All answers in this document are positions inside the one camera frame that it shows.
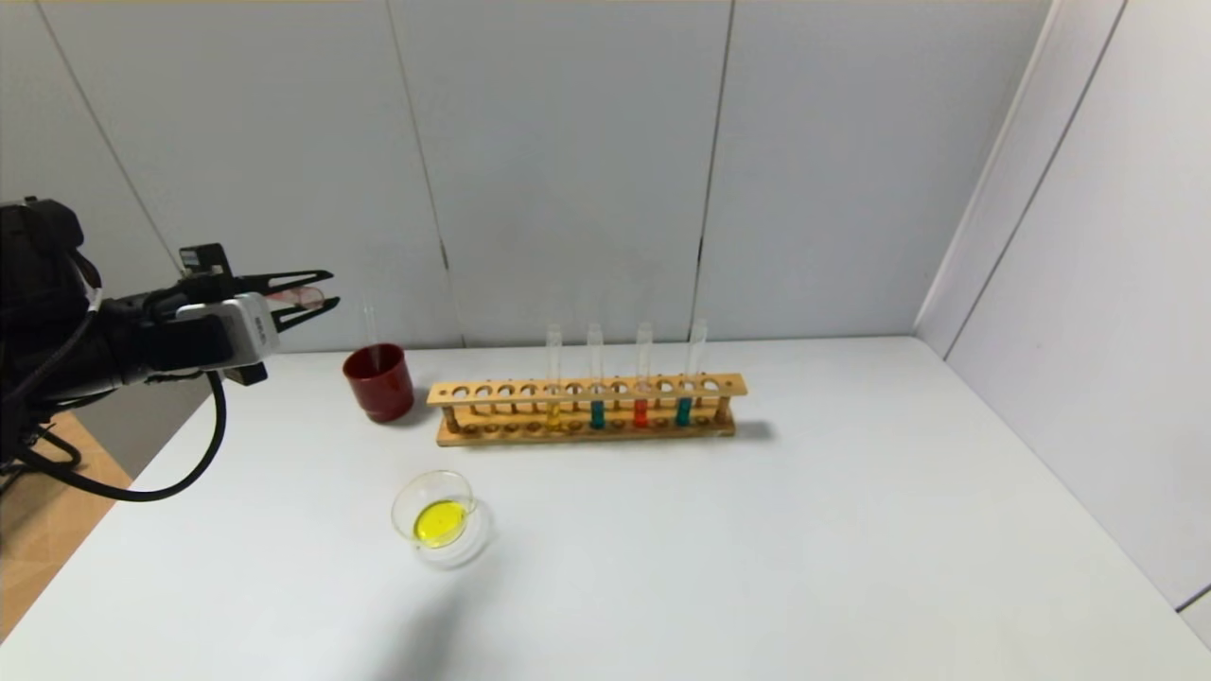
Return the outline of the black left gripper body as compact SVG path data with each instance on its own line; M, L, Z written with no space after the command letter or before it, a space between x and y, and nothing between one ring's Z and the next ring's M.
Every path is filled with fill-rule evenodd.
M260 315L235 286L223 247L207 244L179 254L185 275L178 284L102 303L103 388L207 372L239 385L268 378Z

